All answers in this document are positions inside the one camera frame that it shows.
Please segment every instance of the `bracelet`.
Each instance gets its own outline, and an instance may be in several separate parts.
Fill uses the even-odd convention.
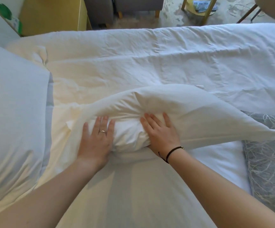
[[[182,147],[182,146],[175,147],[174,149],[170,150],[170,152],[167,154],[166,160],[163,159],[163,157],[160,155],[159,152],[158,152],[158,155],[161,157],[161,159],[163,159],[165,162],[167,162],[167,163],[169,164],[168,158],[169,158],[170,154],[171,154],[173,151],[175,151],[176,149],[183,149],[183,150],[185,150],[184,147]]]

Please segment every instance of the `pillow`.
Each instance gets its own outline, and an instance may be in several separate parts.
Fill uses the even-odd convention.
[[[275,116],[245,112],[270,129],[275,129]],[[275,212],[275,141],[243,141],[253,196]]]
[[[33,188],[47,165],[49,77],[48,70],[0,47],[0,207]]]
[[[145,112],[152,112],[161,121],[164,121],[162,112],[166,112],[186,149],[242,139],[275,139],[275,130],[270,130],[200,88],[183,84],[149,86],[120,92],[87,105],[73,127],[60,157],[60,162],[65,164],[60,170],[76,157],[83,123],[89,123],[91,132],[97,115],[108,115],[110,119],[116,120],[114,162],[155,157],[147,148],[143,149],[150,144],[139,121]]]

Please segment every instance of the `person's right arm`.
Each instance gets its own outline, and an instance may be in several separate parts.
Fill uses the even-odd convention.
[[[166,159],[170,150],[181,146],[169,117],[164,125],[154,115],[145,114],[141,123],[149,134],[149,148]],[[275,228],[275,213],[221,175],[177,149],[168,158],[218,228]]]

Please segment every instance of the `white bed sheet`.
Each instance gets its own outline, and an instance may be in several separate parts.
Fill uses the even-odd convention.
[[[22,38],[8,50],[45,66],[54,79],[51,156],[38,185],[65,168],[59,156],[84,105],[120,91],[203,85],[240,110],[275,114],[275,24],[56,32]],[[240,142],[190,153],[250,192]],[[215,227],[160,159],[106,166],[58,225],[70,226]]]

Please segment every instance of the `carpet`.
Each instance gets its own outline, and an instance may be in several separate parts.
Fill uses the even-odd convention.
[[[123,13],[123,19],[115,16],[111,29],[140,29],[162,28],[199,25],[202,17],[182,11],[183,0],[165,0],[163,9],[158,19],[154,11],[140,11]],[[236,23],[253,5],[254,0],[217,0],[218,10],[209,16],[207,25],[220,25]],[[255,9],[243,22],[250,23],[250,19],[258,11]],[[275,22],[274,19],[261,12],[253,23]]]

